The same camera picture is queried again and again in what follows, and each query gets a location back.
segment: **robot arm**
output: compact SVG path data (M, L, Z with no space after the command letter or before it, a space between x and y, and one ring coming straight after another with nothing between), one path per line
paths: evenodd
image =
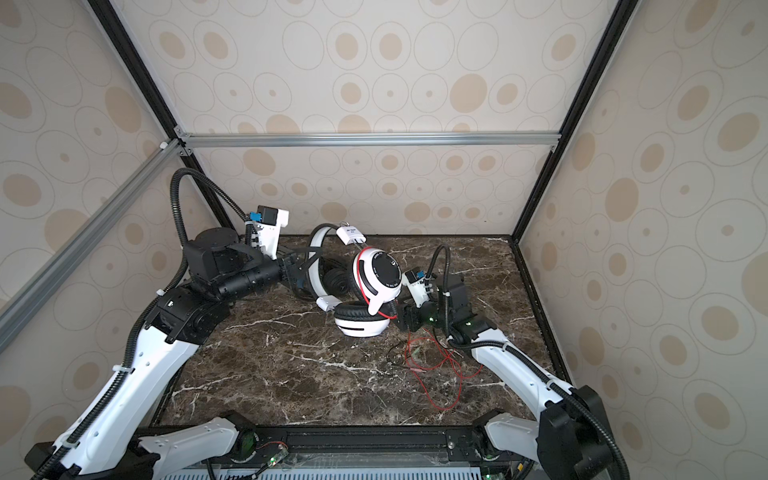
M398 327L415 332L434 322L449 344L471 352L531 410L535 421L502 413L485 423L485 436L496 451L516 452L538 462L549 478L593 478L607 469L612 478L629 478L626 462L616 446L600 396L588 386L576 389L558 379L513 345L487 317L472 311L464 277L447 273L441 283L425 288L437 301L424 300L423 287L415 303L405 305Z
M232 449L238 432L226 419L148 440L143 449L127 447L171 377L229 316L230 302L279 282L295 282L302 274L305 265L298 263L296 253L276 246L287 212L269 207L259 207L259 212L263 223L255 222L255 227L266 232L258 236L260 249L240 243L228 228L205 230L184 244L190 279L158 292L129 336L126 348L132 354L127 357L132 362L114 367L86 412L50 448L37 444L27 454L25 461L37 471L35 480L90 474L108 478L125 472L160 478Z

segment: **enclosure wall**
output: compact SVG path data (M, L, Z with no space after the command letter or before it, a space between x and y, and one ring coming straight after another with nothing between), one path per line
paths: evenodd
M140 199L0 353L0 478L32 475L23 458L55 439L90 404L122 362L128 331L181 261L170 212L168 162ZM180 189L187 232L214 226L194 186Z
M65 248L162 132L80 2L0 6L0 310ZM0 478L51 441L121 362L128 330L180 261L168 186L177 159L0 353ZM190 183L190 234L214 225Z
M0 15L0 309L165 138L79 2Z
M634 478L762 478L768 5L644 2L521 247Z
M193 134L556 131L613 11L589 0L124 2ZM287 233L511 233L548 145L228 148L204 170Z

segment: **vent grille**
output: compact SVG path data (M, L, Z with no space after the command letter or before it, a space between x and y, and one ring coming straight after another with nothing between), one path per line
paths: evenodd
M218 479L255 473L253 468L217 470ZM415 468L293 468L267 470L259 480L481 480L476 467L415 467ZM166 475L162 480L209 480L203 468L187 468Z

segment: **aluminum frame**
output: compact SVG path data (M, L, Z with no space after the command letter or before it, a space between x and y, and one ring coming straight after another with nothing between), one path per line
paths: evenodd
M155 151L80 230L19 291L0 313L0 353L10 345L58 288L80 266L104 236L122 218L136 199L161 172L171 158L178 158L178 139L168 140L163 150Z
M182 134L192 148L363 147L404 145L557 145L558 131L409 132L369 134Z

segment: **marble tabletop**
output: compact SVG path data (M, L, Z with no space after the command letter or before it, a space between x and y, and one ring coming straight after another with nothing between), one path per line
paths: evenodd
M287 247L306 237L281 239ZM507 337L543 367L551 360L533 317L506 238L371 237L407 270L426 269L434 249L451 247L451 270L464 273L477 313L495 321ZM336 238L326 250L351 259L353 249ZM435 271L442 273L444 260ZM412 334L427 336L425 330ZM490 409L532 419L522 401L488 369L462 381L458 404L433 406L410 369L401 364L407 333L390 325L373 338L344 336L331 313L298 300L284 286L237 301L232 315L186 363L174 385L161 425L206 422L237 410L260 425L466 425ZM412 358L432 366L442 357L431 340L413 344ZM465 376L479 365L460 362ZM418 372L432 401L450 406L459 380L448 363Z

